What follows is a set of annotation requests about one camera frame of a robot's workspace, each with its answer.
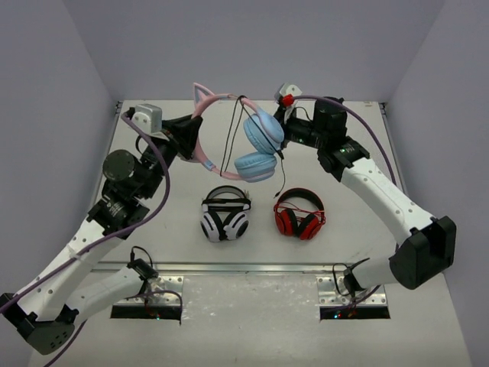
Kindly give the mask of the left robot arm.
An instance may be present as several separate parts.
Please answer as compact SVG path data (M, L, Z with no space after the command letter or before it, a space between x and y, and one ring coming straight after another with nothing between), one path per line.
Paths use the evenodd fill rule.
M41 355L61 348L75 329L120 300L138 295L158 277L144 260L131 259L121 270L87 287L80 284L93 268L136 228L154 218L161 202L149 210L160 184L170 193L169 167L177 155L191 158L202 118L187 115L162 121L163 137L151 137L136 126L132 110L122 119L147 147L138 156L112 151L102 165L105 182L100 199L54 260L28 285L1 296L1 313L19 335Z

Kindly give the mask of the pink blue cat-ear headphones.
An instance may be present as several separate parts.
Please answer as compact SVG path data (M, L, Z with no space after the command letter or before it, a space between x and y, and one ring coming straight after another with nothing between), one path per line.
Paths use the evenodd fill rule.
M235 172L231 172L225 165L214 164L198 141L193 161L226 180L253 183L272 177L277 161L283 159L281 145L284 142L284 131L280 123L246 96L236 96L230 93L216 94L199 83L193 84L194 112L192 117L202 116L208 107L223 100L234 101L235 105L240 106L247 115L242 122L242 127L254 151L236 158L234 160Z

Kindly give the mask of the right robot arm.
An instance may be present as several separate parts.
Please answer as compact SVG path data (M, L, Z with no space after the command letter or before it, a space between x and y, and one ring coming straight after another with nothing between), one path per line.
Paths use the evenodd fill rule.
M285 140L317 150L323 170L356 193L393 235L397 247L392 256L368 259L345 269L347 294L356 294L384 284L401 284L414 290L452 266L455 259L456 224L417 206L397 185L395 176L385 176L369 152L347 135L348 116L364 119L342 99L304 96L315 103L314 119L296 115L298 97L279 99L275 118Z

